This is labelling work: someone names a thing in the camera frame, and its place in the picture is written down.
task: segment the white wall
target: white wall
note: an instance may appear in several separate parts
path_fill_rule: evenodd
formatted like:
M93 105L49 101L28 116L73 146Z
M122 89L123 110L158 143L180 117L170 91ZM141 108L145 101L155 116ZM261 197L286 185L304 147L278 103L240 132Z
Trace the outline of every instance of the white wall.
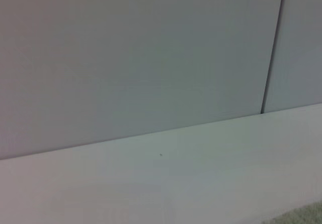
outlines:
M322 102L322 0L285 0L266 112Z
M0 158L260 112L280 0L0 0Z

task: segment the white surface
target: white surface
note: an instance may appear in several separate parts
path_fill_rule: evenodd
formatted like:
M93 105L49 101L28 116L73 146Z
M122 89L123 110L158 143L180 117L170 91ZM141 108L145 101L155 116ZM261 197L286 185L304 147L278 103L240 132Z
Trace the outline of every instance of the white surface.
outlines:
M322 0L285 0L265 112L322 103Z
M261 109L280 0L0 0L0 158Z
M0 223L260 223L322 199L321 126L316 105L0 161Z

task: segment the gray wall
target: gray wall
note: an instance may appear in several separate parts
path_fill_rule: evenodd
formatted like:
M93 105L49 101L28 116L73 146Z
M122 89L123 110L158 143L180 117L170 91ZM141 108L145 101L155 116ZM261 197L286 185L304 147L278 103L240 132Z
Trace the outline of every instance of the gray wall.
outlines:
M0 0L0 158L258 114L280 0Z
M322 103L322 0L284 0L265 112Z

